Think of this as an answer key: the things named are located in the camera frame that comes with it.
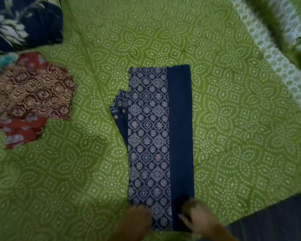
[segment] hand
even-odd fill
[[[140,241],[152,230],[152,214],[147,206],[134,205],[119,221],[109,241]]]
[[[222,227],[222,225],[205,203],[190,199],[182,206],[182,212],[191,218],[190,221],[184,215],[178,215],[192,232],[216,240],[217,227]]]

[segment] pile of clothes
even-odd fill
[[[77,85],[38,52],[0,58],[0,130],[6,149],[36,141],[48,118],[70,120]]]

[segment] white patterned fabric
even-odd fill
[[[146,203],[153,230],[170,230],[167,68],[129,69],[129,200]]]

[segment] green bedsheet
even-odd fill
[[[195,195],[223,223],[301,191],[301,72],[241,0],[61,1],[64,44],[37,50],[78,83],[72,120],[16,150],[0,132],[0,240],[110,235],[128,159],[109,105],[131,66],[190,64]]]

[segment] plain navy blue fabric border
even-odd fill
[[[167,68],[169,162],[174,231],[189,231],[179,219],[182,204],[194,197],[192,83],[189,65]]]

